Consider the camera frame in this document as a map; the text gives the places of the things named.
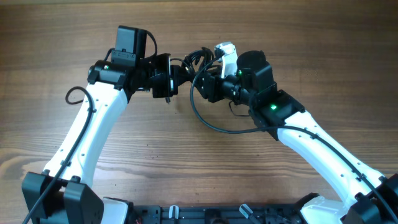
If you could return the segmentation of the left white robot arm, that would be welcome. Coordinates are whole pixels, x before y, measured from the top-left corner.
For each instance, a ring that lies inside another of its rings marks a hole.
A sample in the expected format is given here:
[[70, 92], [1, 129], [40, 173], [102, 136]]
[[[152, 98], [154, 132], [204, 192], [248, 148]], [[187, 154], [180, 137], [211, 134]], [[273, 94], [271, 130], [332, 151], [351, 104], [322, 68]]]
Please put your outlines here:
[[115, 122], [137, 91], [170, 99], [191, 75], [169, 54], [146, 55], [152, 34], [119, 26], [115, 46], [88, 72], [80, 110], [60, 149], [41, 173], [29, 172], [22, 193], [32, 223], [134, 223], [131, 202], [101, 198], [92, 188], [96, 165]]

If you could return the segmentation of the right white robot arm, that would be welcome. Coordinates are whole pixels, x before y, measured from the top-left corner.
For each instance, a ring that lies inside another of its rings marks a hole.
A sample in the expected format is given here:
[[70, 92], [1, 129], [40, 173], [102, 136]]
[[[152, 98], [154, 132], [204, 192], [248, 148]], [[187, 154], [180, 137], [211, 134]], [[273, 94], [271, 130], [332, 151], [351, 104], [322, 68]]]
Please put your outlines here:
[[255, 131], [266, 131], [303, 157], [338, 194], [309, 194], [296, 204], [306, 223], [396, 223], [397, 177], [385, 177], [334, 140], [295, 98], [278, 89], [261, 51], [241, 55], [203, 49], [194, 57], [192, 89], [210, 102], [246, 105]]

